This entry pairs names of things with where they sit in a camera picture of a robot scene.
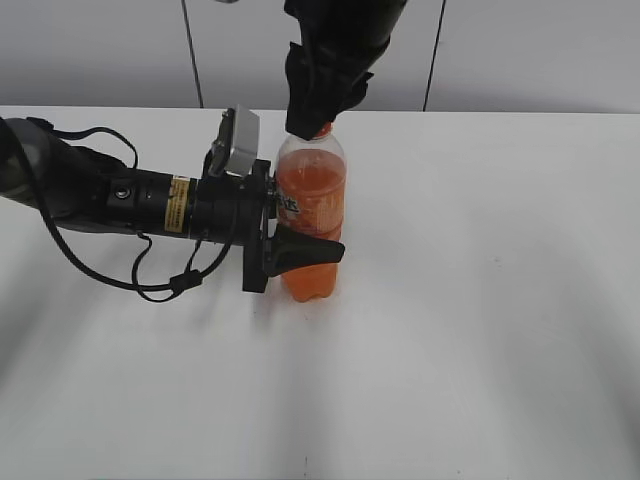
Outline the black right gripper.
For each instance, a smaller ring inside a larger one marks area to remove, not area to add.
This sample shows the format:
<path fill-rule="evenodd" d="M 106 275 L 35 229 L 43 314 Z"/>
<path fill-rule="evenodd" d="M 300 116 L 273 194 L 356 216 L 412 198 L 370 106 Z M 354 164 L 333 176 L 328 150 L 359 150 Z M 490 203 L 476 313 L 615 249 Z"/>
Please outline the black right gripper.
<path fill-rule="evenodd" d="M 286 131 L 312 139 L 365 98 L 372 66 L 390 45 L 405 1 L 287 1 L 299 25 L 285 61 Z"/>

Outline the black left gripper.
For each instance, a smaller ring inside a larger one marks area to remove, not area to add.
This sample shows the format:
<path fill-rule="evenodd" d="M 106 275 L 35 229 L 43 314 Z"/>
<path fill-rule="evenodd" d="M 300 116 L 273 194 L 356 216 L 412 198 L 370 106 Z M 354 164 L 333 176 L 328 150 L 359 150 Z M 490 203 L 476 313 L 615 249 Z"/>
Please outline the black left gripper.
<path fill-rule="evenodd" d="M 277 225 L 266 240 L 274 187 L 269 161 L 255 160 L 245 177 L 227 172 L 212 176 L 209 168 L 213 163 L 214 155 L 207 153 L 189 225 L 191 239 L 221 245 L 212 263 L 201 270 L 204 278 L 221 266 L 234 245 L 242 248 L 242 290 L 251 293 L 263 293 L 269 277 L 342 260 L 346 248 L 341 242 L 315 238 L 284 225 Z"/>

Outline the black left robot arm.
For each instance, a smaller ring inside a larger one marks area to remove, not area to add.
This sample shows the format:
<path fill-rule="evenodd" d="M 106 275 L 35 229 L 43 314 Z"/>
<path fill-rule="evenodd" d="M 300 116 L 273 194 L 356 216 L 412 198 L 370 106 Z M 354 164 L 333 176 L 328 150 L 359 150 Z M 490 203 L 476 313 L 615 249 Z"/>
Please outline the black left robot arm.
<path fill-rule="evenodd" d="M 35 117 L 1 123 L 1 194 L 38 210 L 71 263 L 63 230 L 215 242 L 219 260 L 243 250 L 242 288 L 261 293 L 283 273 L 338 263 L 344 246 L 271 227 L 276 181 L 257 156 L 259 119 L 235 107 L 223 112 L 198 178 L 143 170 L 82 145 L 85 131 L 62 131 Z"/>

